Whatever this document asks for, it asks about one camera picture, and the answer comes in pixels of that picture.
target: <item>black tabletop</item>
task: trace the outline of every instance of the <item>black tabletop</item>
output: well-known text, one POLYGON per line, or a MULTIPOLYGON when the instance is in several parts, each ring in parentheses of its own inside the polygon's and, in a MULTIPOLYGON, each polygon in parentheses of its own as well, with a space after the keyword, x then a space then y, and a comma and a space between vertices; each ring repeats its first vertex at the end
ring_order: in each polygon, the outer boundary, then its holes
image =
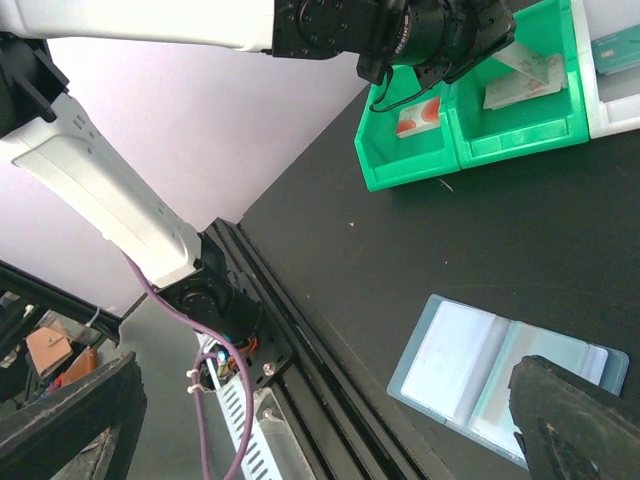
POLYGON ((453 191, 430 179, 369 193, 353 147, 365 95, 241 226, 355 381, 453 474, 528 478, 384 389, 439 294, 628 353, 622 398, 640 403, 640 132, 443 177, 453 191))

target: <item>bolt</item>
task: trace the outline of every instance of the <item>bolt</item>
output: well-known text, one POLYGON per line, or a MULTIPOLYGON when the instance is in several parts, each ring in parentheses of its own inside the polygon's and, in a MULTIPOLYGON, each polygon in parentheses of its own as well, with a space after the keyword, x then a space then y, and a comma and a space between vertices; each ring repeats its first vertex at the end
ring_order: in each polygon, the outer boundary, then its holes
POLYGON ((267 377, 272 377, 276 373, 276 366, 274 363, 265 363, 262 366, 262 371, 267 377))

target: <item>white bin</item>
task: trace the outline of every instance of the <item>white bin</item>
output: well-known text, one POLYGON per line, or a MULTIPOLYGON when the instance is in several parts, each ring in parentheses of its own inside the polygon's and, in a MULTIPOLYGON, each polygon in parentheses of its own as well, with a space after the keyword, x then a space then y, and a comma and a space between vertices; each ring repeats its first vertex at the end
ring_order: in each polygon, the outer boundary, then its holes
POLYGON ((640 128, 640 68, 597 75, 591 41, 640 24, 639 0, 571 0, 591 138, 640 128))

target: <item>green plastic tray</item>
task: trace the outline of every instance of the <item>green plastic tray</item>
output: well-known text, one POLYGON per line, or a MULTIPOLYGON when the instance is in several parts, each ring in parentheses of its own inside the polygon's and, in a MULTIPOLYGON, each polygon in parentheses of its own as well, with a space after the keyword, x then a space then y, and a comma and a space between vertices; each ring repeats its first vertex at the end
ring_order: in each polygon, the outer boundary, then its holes
MULTIPOLYGON (((446 108, 442 108, 449 87, 441 83, 412 103, 390 112, 373 113, 369 110, 369 105, 380 96, 382 89, 383 87, 375 85, 371 87, 355 139, 367 188, 370 191, 381 190, 460 170, 449 118, 446 108), (396 125, 400 111, 437 96, 441 97, 440 128, 399 139, 396 136, 396 125)), ((409 67, 396 67, 391 88, 379 108, 419 90, 420 84, 413 70, 409 67)))
MULTIPOLYGON (((398 139, 403 107, 373 113, 382 86, 372 86, 356 133, 360 165, 371 191, 453 173, 589 139, 570 0, 544 0, 515 14, 516 40, 543 54, 565 57, 568 88, 500 110, 483 110, 487 83, 512 72, 490 58, 453 85, 439 84, 415 100, 441 98, 438 130, 398 139)), ((382 107, 419 91, 410 67, 396 67, 382 107)))
POLYGON ((544 56, 564 55, 568 87, 499 110, 483 110, 487 83, 512 71, 493 58, 453 84, 447 114, 462 168, 589 140, 570 0, 545 0, 515 18, 518 42, 544 56))

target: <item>white wall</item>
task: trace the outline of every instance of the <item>white wall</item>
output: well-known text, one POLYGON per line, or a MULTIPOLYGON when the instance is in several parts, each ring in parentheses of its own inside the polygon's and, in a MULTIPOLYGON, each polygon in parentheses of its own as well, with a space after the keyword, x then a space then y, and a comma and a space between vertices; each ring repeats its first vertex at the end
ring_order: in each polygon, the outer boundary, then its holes
MULTIPOLYGON (((198 229, 238 221, 363 88, 355 57, 61 39, 56 64, 104 136, 198 229)), ((0 165, 0 258, 118 314, 141 290, 119 251, 19 169, 0 165)))

